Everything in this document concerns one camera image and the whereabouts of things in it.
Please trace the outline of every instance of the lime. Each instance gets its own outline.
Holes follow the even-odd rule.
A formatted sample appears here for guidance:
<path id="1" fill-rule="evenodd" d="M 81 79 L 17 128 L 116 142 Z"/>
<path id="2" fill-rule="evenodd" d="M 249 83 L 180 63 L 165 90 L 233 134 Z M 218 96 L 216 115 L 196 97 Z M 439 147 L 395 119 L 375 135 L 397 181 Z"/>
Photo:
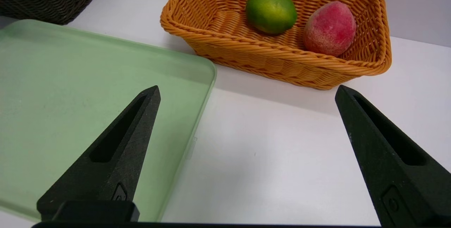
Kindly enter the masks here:
<path id="1" fill-rule="evenodd" d="M 279 34 L 293 27 L 298 13 L 292 0 L 248 0 L 246 17 L 260 31 Z"/>

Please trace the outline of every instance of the basket rim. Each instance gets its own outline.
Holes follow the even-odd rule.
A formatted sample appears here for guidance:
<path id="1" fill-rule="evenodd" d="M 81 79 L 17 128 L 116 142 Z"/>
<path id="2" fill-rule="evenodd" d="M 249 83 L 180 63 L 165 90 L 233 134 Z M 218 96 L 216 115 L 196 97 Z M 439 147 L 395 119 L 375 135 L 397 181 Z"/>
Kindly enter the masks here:
<path id="1" fill-rule="evenodd" d="M 241 46 L 246 46 L 247 51 L 253 51 L 257 54 L 278 58 L 284 61 L 296 61 L 311 66 L 332 69 L 348 75 L 377 75 L 386 72 L 391 65 L 390 56 L 390 36 L 388 29 L 388 20 L 385 13 L 385 0 L 372 0 L 377 5 L 377 25 L 385 29 L 385 35 L 378 32 L 380 39 L 379 49 L 376 54 L 377 61 L 355 61 L 337 58 L 335 56 L 314 53 L 298 48 L 291 48 L 286 45 L 279 45 L 260 40 L 254 40 L 246 37 L 239 37 L 230 34 L 222 34 L 206 29 L 198 29 L 184 24 L 180 24 L 172 19 L 171 8 L 176 6 L 178 0 L 169 0 L 163 7 L 160 23 L 164 30 L 170 34 L 182 37 L 195 42 L 217 45 L 230 49 L 239 50 Z"/>

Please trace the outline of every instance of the peach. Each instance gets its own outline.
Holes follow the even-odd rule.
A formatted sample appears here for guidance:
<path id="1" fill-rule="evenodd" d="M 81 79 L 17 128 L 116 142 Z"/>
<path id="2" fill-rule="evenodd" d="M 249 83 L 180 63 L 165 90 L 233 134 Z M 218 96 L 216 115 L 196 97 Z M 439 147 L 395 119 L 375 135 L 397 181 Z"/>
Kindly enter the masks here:
<path id="1" fill-rule="evenodd" d="M 307 21 L 304 44 L 309 51 L 331 56 L 342 54 L 356 35 L 356 21 L 346 4 L 330 2 Z"/>

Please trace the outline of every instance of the plastic cutting board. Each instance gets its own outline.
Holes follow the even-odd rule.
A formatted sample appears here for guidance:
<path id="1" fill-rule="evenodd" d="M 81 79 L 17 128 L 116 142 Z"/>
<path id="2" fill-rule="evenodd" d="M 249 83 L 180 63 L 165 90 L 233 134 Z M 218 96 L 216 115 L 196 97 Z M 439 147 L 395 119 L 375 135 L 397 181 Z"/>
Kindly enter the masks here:
<path id="1" fill-rule="evenodd" d="M 215 78 L 199 56 L 34 20 L 0 30 L 0 208 L 38 221 L 42 194 L 140 91 L 158 85 L 134 196 L 140 221 L 158 221 Z"/>

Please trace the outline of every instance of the white table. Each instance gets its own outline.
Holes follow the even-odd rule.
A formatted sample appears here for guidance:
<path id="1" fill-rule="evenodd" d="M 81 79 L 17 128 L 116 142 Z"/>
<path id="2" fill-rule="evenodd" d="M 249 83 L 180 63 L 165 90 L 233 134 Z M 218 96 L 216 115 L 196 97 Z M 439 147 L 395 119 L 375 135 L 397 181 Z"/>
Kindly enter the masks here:
<path id="1" fill-rule="evenodd" d="M 93 0 L 69 26 L 185 53 L 159 24 L 167 0 Z M 8 19 L 0 18 L 0 27 Z M 358 90 L 451 171 L 451 48 L 391 38 L 385 74 Z M 334 102 L 223 66 L 163 221 L 379 225 Z M 0 223 L 28 221 L 0 213 Z"/>

